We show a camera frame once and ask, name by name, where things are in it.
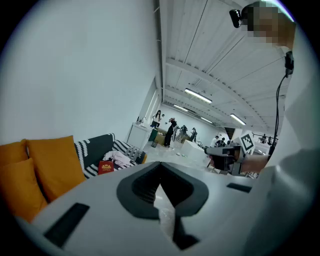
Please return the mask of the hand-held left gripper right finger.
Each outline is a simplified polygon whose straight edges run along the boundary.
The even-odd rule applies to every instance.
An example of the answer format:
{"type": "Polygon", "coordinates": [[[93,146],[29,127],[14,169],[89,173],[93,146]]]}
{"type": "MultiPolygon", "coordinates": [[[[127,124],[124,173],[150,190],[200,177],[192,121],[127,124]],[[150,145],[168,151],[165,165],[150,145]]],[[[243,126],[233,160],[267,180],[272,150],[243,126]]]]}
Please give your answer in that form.
{"type": "Polygon", "coordinates": [[[159,256],[174,256],[199,245],[239,212],[255,184],[254,179],[215,174],[161,162],[160,186],[164,207],[160,226],[165,240],[159,256]]]}

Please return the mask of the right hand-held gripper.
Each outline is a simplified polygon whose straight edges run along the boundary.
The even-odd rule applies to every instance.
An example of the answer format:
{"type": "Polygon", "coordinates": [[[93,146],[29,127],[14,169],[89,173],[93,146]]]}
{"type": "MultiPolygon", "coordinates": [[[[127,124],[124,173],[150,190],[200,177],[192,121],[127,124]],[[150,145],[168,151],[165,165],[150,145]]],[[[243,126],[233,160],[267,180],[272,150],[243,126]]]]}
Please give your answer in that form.
{"type": "MultiPolygon", "coordinates": [[[[233,156],[233,162],[228,165],[228,173],[231,175],[247,173],[256,147],[252,132],[236,129],[227,147],[232,148],[229,150],[229,155],[233,156]]],[[[211,156],[223,156],[227,154],[227,151],[224,147],[206,147],[204,153],[211,156]]]]}

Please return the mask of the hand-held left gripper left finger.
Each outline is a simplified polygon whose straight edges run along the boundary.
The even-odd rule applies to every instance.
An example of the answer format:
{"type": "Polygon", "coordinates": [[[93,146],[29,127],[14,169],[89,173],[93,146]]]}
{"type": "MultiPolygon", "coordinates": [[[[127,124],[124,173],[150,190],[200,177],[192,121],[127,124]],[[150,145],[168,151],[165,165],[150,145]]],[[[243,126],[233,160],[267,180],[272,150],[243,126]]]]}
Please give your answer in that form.
{"type": "Polygon", "coordinates": [[[50,203],[32,223],[17,217],[19,227],[36,246],[59,256],[174,256],[175,245],[160,221],[132,216],[117,198],[117,186],[127,176],[151,164],[92,177],[50,203]],[[62,247],[45,232],[75,203],[89,206],[62,247]]]}

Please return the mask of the red book with gold print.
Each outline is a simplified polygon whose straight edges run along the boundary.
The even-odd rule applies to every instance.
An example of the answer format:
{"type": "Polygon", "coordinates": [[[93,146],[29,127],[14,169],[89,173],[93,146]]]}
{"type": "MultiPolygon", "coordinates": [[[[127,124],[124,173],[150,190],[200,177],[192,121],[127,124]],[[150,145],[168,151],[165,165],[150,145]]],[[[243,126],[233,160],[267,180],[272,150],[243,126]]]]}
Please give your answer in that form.
{"type": "Polygon", "coordinates": [[[114,163],[112,161],[100,161],[98,165],[98,175],[111,173],[114,171],[114,163]]]}

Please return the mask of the person's right forearm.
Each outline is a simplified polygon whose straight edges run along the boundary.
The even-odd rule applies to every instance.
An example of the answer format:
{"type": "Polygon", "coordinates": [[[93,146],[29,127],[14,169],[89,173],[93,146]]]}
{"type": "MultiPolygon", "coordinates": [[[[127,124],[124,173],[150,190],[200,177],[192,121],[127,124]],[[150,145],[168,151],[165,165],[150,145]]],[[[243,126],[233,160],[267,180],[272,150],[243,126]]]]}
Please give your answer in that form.
{"type": "Polygon", "coordinates": [[[242,162],[241,171],[259,174],[266,167],[270,157],[270,155],[247,154],[242,162]]]}

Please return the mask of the white box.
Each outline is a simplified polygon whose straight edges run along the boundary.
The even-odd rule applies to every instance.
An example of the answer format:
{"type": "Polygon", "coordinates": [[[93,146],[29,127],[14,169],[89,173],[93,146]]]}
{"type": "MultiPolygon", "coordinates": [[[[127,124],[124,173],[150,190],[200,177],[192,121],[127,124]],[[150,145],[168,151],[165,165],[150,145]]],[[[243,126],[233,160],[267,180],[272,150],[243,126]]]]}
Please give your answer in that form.
{"type": "Polygon", "coordinates": [[[183,142],[180,154],[190,162],[203,164],[208,160],[204,149],[189,140],[183,142]]]}

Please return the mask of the pink cloth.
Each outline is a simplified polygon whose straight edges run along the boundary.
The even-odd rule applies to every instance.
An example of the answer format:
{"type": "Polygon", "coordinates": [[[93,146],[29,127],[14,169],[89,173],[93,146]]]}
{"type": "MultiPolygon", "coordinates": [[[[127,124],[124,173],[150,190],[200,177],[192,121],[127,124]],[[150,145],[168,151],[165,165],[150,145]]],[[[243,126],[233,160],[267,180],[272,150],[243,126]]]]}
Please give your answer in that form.
{"type": "Polygon", "coordinates": [[[120,151],[109,151],[104,155],[102,160],[112,161],[122,168],[126,168],[131,164],[130,158],[122,154],[120,151]]]}

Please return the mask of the metal railing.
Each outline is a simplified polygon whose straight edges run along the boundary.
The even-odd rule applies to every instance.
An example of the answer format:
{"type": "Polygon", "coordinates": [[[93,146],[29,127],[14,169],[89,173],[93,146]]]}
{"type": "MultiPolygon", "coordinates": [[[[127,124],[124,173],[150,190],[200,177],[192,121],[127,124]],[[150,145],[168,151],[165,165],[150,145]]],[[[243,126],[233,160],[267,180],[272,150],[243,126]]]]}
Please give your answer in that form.
{"type": "Polygon", "coordinates": [[[253,133],[253,141],[255,143],[266,144],[268,146],[276,145],[278,143],[278,138],[273,136],[267,136],[266,134],[253,133]]]}

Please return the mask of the black and white striped blanket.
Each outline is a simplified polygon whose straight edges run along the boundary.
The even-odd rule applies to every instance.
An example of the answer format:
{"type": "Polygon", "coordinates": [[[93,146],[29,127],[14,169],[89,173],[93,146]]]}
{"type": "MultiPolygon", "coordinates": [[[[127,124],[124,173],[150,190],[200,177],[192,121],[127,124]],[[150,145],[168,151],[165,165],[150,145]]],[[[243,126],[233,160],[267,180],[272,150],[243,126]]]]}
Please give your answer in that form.
{"type": "MultiPolygon", "coordinates": [[[[98,167],[100,161],[103,161],[104,155],[109,151],[119,151],[125,155],[126,150],[132,145],[115,138],[114,133],[100,135],[97,137],[81,140],[74,143],[74,147],[82,168],[85,179],[90,179],[98,175],[98,167]]],[[[114,170],[119,171],[136,165],[142,162],[142,155],[136,161],[130,159],[130,165],[122,168],[113,162],[114,170]]]]}

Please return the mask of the cardboard box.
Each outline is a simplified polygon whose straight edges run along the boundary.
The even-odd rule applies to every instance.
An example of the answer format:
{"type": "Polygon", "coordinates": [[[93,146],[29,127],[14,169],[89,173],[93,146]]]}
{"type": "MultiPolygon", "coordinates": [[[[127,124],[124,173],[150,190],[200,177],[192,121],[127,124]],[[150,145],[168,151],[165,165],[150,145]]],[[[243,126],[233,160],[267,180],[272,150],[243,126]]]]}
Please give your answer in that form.
{"type": "Polygon", "coordinates": [[[167,134],[167,132],[166,132],[165,130],[159,128],[159,129],[157,130],[157,135],[156,135],[154,141],[155,141],[156,143],[158,143],[159,145],[162,145],[162,146],[163,146],[164,143],[165,143],[166,134],[167,134]]]}

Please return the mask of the orange cushion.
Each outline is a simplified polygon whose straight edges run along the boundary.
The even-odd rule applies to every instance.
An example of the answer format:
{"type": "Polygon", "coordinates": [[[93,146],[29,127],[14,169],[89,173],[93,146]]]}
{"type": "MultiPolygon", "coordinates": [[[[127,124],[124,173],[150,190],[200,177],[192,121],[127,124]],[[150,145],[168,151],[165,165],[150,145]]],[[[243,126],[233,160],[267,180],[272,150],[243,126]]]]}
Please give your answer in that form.
{"type": "Polygon", "coordinates": [[[0,194],[11,213],[29,223],[48,205],[32,158],[0,167],[0,194]]]}
{"type": "Polygon", "coordinates": [[[84,182],[73,136],[27,140],[29,157],[49,203],[84,182]]]}
{"type": "Polygon", "coordinates": [[[26,161],[27,159],[27,141],[25,139],[0,145],[0,167],[26,161]]]}

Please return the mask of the grey patterned knit cloth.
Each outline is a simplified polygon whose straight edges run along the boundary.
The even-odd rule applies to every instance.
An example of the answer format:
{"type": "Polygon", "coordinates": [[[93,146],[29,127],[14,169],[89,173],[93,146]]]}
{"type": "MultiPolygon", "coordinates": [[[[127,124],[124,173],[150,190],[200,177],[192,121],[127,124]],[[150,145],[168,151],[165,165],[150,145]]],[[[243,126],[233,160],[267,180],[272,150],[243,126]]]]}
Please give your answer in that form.
{"type": "Polygon", "coordinates": [[[135,146],[130,146],[124,153],[125,156],[127,156],[129,159],[132,161],[136,161],[139,159],[142,155],[141,151],[139,148],[135,146]]]}

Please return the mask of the white cabinet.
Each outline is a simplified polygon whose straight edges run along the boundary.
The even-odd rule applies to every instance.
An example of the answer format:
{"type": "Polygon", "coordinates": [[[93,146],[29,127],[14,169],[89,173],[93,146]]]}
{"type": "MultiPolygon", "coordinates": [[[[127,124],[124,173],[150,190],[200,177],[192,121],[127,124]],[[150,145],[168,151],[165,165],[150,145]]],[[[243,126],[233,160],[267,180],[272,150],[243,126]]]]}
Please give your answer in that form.
{"type": "Polygon", "coordinates": [[[143,150],[149,140],[152,130],[153,128],[150,126],[144,127],[134,122],[128,136],[127,144],[143,150]]]}

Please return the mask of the person's white shirt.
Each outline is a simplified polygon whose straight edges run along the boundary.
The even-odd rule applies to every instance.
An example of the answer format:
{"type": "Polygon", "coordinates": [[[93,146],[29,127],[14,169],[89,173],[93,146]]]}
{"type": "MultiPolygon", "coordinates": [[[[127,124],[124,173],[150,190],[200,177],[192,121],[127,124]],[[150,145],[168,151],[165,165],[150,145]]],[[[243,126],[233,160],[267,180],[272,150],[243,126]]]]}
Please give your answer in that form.
{"type": "Polygon", "coordinates": [[[320,248],[320,62],[300,27],[266,202],[244,256],[313,256],[320,248]]]}

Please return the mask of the black chest device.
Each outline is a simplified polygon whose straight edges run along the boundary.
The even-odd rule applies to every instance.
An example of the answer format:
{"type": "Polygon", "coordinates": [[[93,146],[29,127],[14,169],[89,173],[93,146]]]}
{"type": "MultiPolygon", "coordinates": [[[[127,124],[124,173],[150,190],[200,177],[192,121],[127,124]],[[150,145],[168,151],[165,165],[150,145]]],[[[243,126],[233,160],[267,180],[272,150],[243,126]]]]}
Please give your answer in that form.
{"type": "Polygon", "coordinates": [[[294,56],[291,50],[285,54],[284,66],[285,66],[285,77],[288,78],[288,76],[292,75],[294,71],[294,56]]]}

